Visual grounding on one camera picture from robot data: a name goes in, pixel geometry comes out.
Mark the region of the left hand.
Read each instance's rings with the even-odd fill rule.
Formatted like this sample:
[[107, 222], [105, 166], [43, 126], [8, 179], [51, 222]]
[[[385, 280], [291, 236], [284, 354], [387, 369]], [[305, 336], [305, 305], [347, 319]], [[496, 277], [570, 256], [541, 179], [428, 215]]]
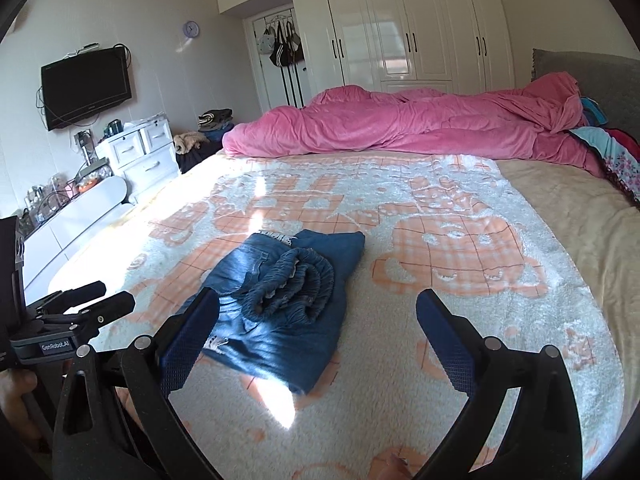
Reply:
[[36, 443], [41, 432], [30, 418], [23, 396], [37, 387], [37, 376], [30, 370], [5, 370], [1, 373], [1, 411], [13, 430], [26, 443]]

